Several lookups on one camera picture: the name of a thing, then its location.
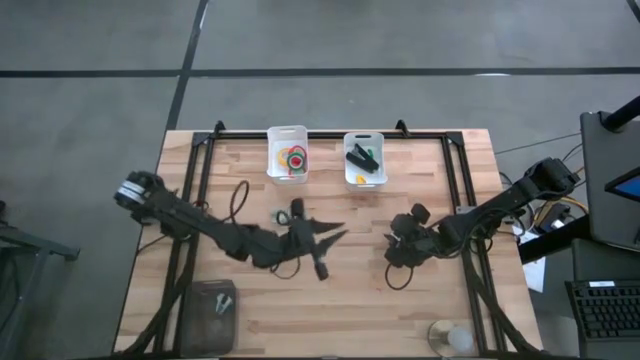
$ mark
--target blue screen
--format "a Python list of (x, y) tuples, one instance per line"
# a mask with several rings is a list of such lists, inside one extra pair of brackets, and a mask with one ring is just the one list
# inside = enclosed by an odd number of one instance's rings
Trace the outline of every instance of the blue screen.
[(616, 190), (633, 196), (640, 196), (640, 176), (631, 178), (616, 186)]

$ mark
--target black keyboard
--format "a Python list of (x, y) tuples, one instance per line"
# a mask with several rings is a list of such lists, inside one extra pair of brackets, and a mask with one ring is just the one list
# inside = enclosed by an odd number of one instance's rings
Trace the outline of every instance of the black keyboard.
[(640, 340), (640, 280), (565, 284), (583, 339)]

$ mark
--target gray floor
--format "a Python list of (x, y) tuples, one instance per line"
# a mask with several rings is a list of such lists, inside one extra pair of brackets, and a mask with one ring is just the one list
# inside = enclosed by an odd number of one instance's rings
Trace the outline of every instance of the gray floor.
[[(6, 0), (0, 70), (177, 69), (198, 0)], [(624, 0), (211, 0), (194, 68), (640, 66), (640, 24)], [(26, 358), (111, 350), (140, 229), (112, 201), (153, 170), (177, 79), (0, 79), (0, 199), (25, 230), (82, 247), (55, 259)], [(640, 76), (191, 79), (179, 129), (488, 128), (501, 151), (579, 131), (583, 111), (638, 95)], [(519, 177), (572, 137), (498, 155)], [(581, 156), (569, 166), (578, 169)], [(584, 188), (575, 194), (585, 201)], [(576, 352), (571, 274), (549, 261), (532, 294), (545, 348)]]

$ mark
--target white plastic bin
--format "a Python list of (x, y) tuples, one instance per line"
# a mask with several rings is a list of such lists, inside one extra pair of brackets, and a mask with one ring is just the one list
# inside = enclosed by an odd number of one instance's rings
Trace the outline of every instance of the white plastic bin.
[[(344, 178), (350, 191), (380, 190), (387, 183), (387, 173), (384, 169), (384, 135), (377, 132), (352, 132), (344, 136)], [(347, 153), (359, 144), (365, 151), (373, 152), (373, 159), (380, 164), (378, 170), (370, 174), (347, 161)], [(362, 175), (366, 184), (358, 184), (357, 175)]]
[[(307, 128), (302, 125), (273, 126), (267, 130), (269, 140), (269, 166), (267, 175), (275, 184), (302, 184), (309, 177), (309, 143), (307, 140)], [(304, 174), (291, 174), (286, 166), (282, 166), (278, 161), (278, 153), (284, 148), (300, 146), (304, 149), (306, 156), (306, 166)]]

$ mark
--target wooden table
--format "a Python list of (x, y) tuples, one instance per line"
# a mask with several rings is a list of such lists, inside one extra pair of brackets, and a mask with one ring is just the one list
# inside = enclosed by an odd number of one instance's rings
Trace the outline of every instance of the wooden table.
[[(501, 191), (496, 160), (487, 130), (464, 130), (469, 166), (480, 203)], [(167, 133), (157, 173), (167, 188), (179, 189), (191, 144), (191, 131)], [(344, 181), (342, 141), (312, 140), (311, 173), (304, 185), (277, 186), (267, 174), (265, 140), (217, 140), (209, 176), (210, 212), (228, 215), (231, 192), (247, 179), (251, 193), (237, 216), (239, 222), (274, 226), (270, 212), (285, 209), (303, 197), (308, 214), (320, 221), (344, 221), (349, 229), (328, 253), (331, 273), (317, 280), (311, 259), (302, 259), (300, 273), (280, 280), (250, 263), (224, 255), (213, 241), (201, 237), (194, 280), (232, 279), (239, 290), (237, 344), (230, 354), (242, 356), (434, 356), (426, 341), (428, 326), (450, 319), (472, 330), (467, 288), (460, 258), (429, 259), (415, 269), (404, 291), (387, 288), (383, 257), (394, 215), (416, 202), (431, 212), (430, 222), (451, 214), (450, 193), (442, 147), (431, 140), (387, 140), (385, 165), (389, 181), (379, 193), (349, 193)], [(202, 156), (196, 169), (201, 169)], [(457, 161), (457, 179), (461, 174)], [(200, 176), (196, 173), (192, 199)], [(459, 184), (464, 198), (464, 187)], [(159, 229), (143, 232), (140, 246), (156, 238)], [(534, 346), (541, 347), (516, 243), (496, 236), (489, 253), (498, 299), (515, 326)], [(171, 240), (148, 248), (136, 260), (116, 350), (133, 342), (160, 305)], [(295, 261), (279, 271), (293, 271)], [(408, 269), (393, 269), (390, 280), (401, 284)], [(487, 337), (493, 343), (488, 312)], [(168, 336), (170, 345), (173, 334)]]

